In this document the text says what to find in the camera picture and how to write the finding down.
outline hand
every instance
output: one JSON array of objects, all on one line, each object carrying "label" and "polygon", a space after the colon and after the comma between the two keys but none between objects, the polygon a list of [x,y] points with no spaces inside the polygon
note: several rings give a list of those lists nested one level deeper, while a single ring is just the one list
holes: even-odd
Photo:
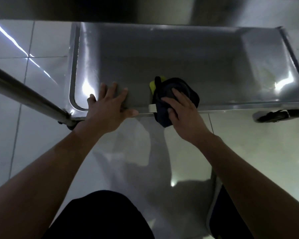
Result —
[{"label": "hand", "polygon": [[212,133],[206,127],[192,101],[183,92],[180,93],[174,88],[172,88],[172,92],[179,102],[169,97],[162,98],[174,108],[168,109],[169,119],[182,139],[197,146],[200,140]]},{"label": "hand", "polygon": [[80,122],[76,127],[87,125],[89,129],[102,136],[116,130],[126,118],[138,115],[138,111],[133,109],[121,111],[121,104],[128,94],[128,89],[125,88],[119,96],[114,98],[116,88],[117,83],[113,82],[106,91],[106,85],[102,83],[98,101],[93,94],[90,95],[87,99],[89,111],[85,121]]}]

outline finger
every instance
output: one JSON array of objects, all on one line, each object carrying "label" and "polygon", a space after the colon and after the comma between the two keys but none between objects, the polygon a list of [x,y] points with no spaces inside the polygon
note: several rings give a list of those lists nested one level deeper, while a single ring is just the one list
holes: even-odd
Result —
[{"label": "finger", "polygon": [[178,99],[179,103],[182,104],[184,107],[190,107],[188,101],[185,99],[185,97],[175,88],[172,88],[171,91]]},{"label": "finger", "polygon": [[127,94],[128,94],[128,88],[124,88],[124,90],[122,91],[122,93],[121,93],[118,97],[116,97],[116,99],[117,99],[120,103],[122,103],[122,102],[125,100]]},{"label": "finger", "polygon": [[114,96],[114,94],[115,94],[116,88],[117,88],[117,83],[113,82],[113,84],[111,85],[111,87],[107,90],[105,98],[112,99],[113,96]]},{"label": "finger", "polygon": [[190,105],[190,107],[191,108],[195,108],[196,109],[196,106],[195,106],[195,104],[183,93],[183,92],[181,92],[182,93],[182,95],[185,97],[185,99],[188,101],[188,103],[189,103],[189,105]]},{"label": "finger", "polygon": [[173,98],[162,97],[161,100],[165,101],[168,104],[170,104],[171,107],[174,108],[177,113],[180,113],[184,108],[178,101],[176,101]]},{"label": "finger", "polygon": [[173,125],[176,125],[179,120],[175,114],[175,111],[172,108],[168,108],[167,111],[168,111],[168,117],[171,120],[171,123]]},{"label": "finger", "polygon": [[106,84],[101,83],[98,101],[102,100],[105,97],[105,94],[106,94]]},{"label": "finger", "polygon": [[95,96],[90,94],[90,97],[87,99],[89,108],[96,102]]},{"label": "finger", "polygon": [[125,120],[126,118],[134,117],[138,115],[138,111],[134,109],[127,109],[121,113],[122,119]]}]

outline person's right arm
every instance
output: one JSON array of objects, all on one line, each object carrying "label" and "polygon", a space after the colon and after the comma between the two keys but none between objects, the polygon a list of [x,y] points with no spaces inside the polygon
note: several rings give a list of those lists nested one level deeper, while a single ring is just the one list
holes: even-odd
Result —
[{"label": "person's right arm", "polygon": [[211,133],[187,96],[173,93],[179,102],[162,100],[173,107],[169,117],[176,132],[209,161],[253,236],[299,238],[299,202]]}]

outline metal pole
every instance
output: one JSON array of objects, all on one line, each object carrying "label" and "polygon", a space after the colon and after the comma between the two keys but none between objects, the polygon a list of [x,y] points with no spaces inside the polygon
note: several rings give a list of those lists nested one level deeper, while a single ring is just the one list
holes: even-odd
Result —
[{"label": "metal pole", "polygon": [[71,120],[71,115],[54,105],[37,92],[33,91],[20,81],[0,69],[0,94],[24,104],[37,112],[51,117],[68,126],[74,126],[75,121]]}]

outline tiled floor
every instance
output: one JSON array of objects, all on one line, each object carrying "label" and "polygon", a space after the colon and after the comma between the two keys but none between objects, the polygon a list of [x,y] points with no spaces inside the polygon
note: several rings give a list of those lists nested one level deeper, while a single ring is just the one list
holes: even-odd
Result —
[{"label": "tiled floor", "polygon": [[[63,106],[70,23],[0,20],[0,68]],[[298,49],[299,31],[291,38]],[[257,124],[250,111],[203,114],[209,129],[299,200],[299,119]],[[69,130],[0,95],[0,185]],[[88,154],[60,210],[96,190],[127,195],[157,238],[201,238],[212,193],[211,166],[172,127],[153,118],[126,120]]]}]

